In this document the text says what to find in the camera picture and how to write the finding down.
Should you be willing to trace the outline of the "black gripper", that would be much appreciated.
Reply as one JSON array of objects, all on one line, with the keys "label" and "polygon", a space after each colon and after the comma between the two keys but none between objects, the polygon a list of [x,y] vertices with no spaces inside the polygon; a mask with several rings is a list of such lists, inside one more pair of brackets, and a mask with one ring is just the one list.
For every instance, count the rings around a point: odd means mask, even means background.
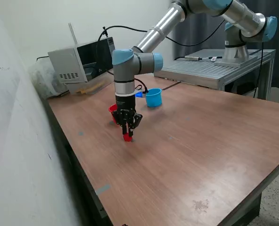
[{"label": "black gripper", "polygon": [[[122,128],[123,135],[127,134],[127,122],[125,119],[124,111],[136,111],[135,106],[135,95],[132,96],[115,96],[117,110],[112,112],[112,116],[115,119],[116,124],[120,125]],[[143,115],[134,113],[129,119],[128,119],[128,135],[130,137],[133,136],[133,131],[139,126],[141,120],[143,118]]]}]

